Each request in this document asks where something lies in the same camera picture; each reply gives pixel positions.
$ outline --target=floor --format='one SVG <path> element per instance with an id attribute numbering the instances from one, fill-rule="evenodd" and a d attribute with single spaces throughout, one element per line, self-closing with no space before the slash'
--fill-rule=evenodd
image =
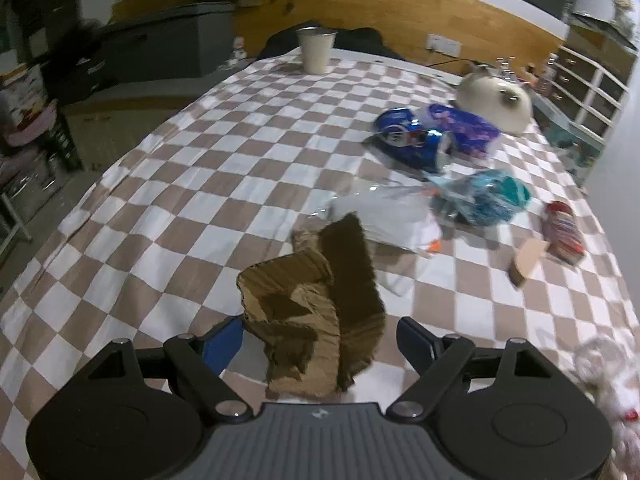
<path id="1" fill-rule="evenodd" d="M 14 238 L 16 241 L 12 243 L 3 261 L 0 262 L 0 286 L 2 287 L 0 296 L 4 296 L 58 224 L 99 177 L 100 173 L 87 171 L 73 174 L 66 186 L 52 196 L 27 224 L 33 240 L 27 242 L 20 234 Z"/>

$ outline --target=checkered tablecloth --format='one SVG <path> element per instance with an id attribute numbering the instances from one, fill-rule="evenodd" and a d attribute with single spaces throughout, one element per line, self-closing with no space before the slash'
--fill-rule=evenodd
<path id="1" fill-rule="evenodd" d="M 381 111 L 450 97 L 440 83 L 383 64 L 334 60 L 315 76 L 283 56 L 231 76 L 109 168 L 0 304 L 2 478 L 36 478 L 28 421 L 111 339 L 144 348 L 204 333 L 242 312 L 238 272 L 289 252 L 291 229 L 354 176 L 416 184 L 361 142 Z M 481 233 L 444 223 L 442 252 L 431 258 L 374 247 L 386 332 L 342 400 L 385 409 L 415 380 L 396 348 L 401 316 L 484 346 L 526 337 L 562 367 L 598 333 L 624 341 L 638 334 L 602 228 L 537 129 L 504 136 L 492 165 L 532 191 L 513 222 Z M 516 290 L 505 272 L 513 248 L 540 236 L 539 214 L 554 199 L 574 209 L 589 253 L 575 269 L 543 258 Z M 265 399 L 259 346 L 246 338 L 224 375 L 255 408 Z"/>

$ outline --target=paper cup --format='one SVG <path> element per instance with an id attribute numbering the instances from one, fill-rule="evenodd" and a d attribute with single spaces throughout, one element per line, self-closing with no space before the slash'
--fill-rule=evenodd
<path id="1" fill-rule="evenodd" d="M 302 67 L 308 74 L 326 74 L 329 54 L 334 46 L 336 32 L 322 27 L 298 29 L 298 41 L 302 51 Z"/>

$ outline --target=red can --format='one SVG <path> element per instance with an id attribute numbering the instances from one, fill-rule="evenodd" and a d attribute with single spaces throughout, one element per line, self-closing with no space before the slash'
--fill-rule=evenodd
<path id="1" fill-rule="evenodd" d="M 551 202 L 545 213 L 542 234 L 549 242 L 548 252 L 569 264 L 577 264 L 584 257 L 584 244 L 571 207 L 564 202 Z"/>

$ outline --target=drawer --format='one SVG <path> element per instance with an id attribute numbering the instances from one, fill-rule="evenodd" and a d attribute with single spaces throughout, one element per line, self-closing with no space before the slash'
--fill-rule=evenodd
<path id="1" fill-rule="evenodd" d="M 611 119 L 613 115 L 618 110 L 610 101 L 607 101 L 600 94 L 596 94 L 593 98 L 593 103 L 591 103 L 591 108 L 599 111 L 603 114 L 607 119 Z"/>
<path id="2" fill-rule="evenodd" d="M 590 114 L 588 112 L 582 124 L 599 137 L 604 137 L 604 134 L 606 133 L 607 128 L 609 127 L 606 123 L 602 122 L 595 115 Z"/>
<path id="3" fill-rule="evenodd" d="M 558 68 L 554 82 L 578 99 L 578 101 L 584 101 L 584 98 L 587 97 L 589 87 L 561 68 Z"/>
<path id="4" fill-rule="evenodd" d="M 574 102 L 570 97 L 564 95 L 557 88 L 551 89 L 551 94 L 549 95 L 549 100 L 555 104 L 560 111 L 569 117 L 572 121 L 575 121 L 575 118 L 580 113 L 582 107 Z"/>
<path id="5" fill-rule="evenodd" d="M 571 72 L 579 75 L 585 81 L 591 81 L 591 79 L 593 79 L 593 75 L 596 73 L 596 67 L 591 63 L 588 63 L 573 54 L 569 54 L 564 50 L 558 51 L 558 63 L 567 67 Z"/>
<path id="6" fill-rule="evenodd" d="M 613 81 L 612 78 L 608 77 L 606 74 L 602 75 L 602 81 L 600 82 L 600 89 L 607 95 L 613 97 L 614 100 L 620 102 L 622 100 L 622 96 L 625 91 L 622 87 Z"/>

